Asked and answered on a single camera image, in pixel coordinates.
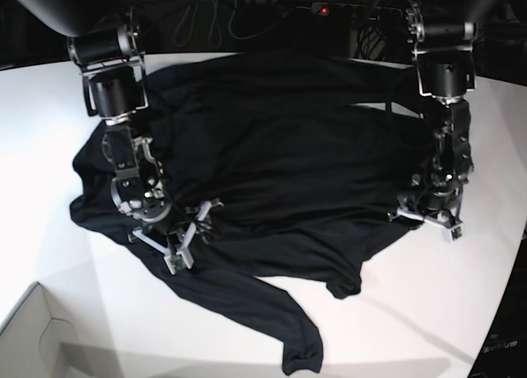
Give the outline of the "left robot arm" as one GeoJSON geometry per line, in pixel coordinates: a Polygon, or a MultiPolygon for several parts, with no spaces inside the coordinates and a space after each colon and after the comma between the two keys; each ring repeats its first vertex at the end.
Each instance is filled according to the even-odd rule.
{"type": "Polygon", "coordinates": [[[464,186],[473,173],[465,99],[476,88],[474,45],[485,38],[513,39],[526,32],[515,23],[498,30],[485,20],[501,0],[408,0],[405,10],[413,70],[423,103],[421,119],[431,133],[422,168],[399,195],[389,219],[407,218],[441,229],[449,242],[464,234],[460,218],[464,186]]]}

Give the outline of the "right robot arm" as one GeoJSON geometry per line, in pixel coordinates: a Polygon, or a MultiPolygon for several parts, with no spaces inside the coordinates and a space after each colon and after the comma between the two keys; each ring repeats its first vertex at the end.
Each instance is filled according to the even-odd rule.
{"type": "Polygon", "coordinates": [[[212,229],[209,213],[219,200],[180,208],[165,186],[151,136],[133,127],[149,107],[140,21],[114,0],[16,0],[67,39],[68,56],[82,75],[86,112],[104,121],[102,149],[113,166],[109,190],[116,209],[136,221],[128,238],[158,250],[171,274],[195,265],[190,246],[212,229]]]}

